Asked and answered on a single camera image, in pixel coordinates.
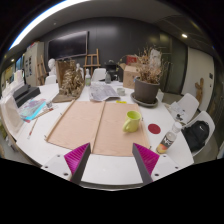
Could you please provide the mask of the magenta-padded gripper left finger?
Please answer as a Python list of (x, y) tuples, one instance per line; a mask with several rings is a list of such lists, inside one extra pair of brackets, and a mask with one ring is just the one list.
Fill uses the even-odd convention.
[(45, 163), (42, 169), (65, 180), (79, 184), (90, 154), (90, 144), (86, 143), (65, 155), (57, 154)]

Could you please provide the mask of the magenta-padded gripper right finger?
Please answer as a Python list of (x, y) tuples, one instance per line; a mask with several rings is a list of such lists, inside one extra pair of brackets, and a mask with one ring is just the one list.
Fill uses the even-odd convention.
[(167, 154), (158, 155), (137, 143), (133, 144), (132, 153), (144, 185), (181, 169)]

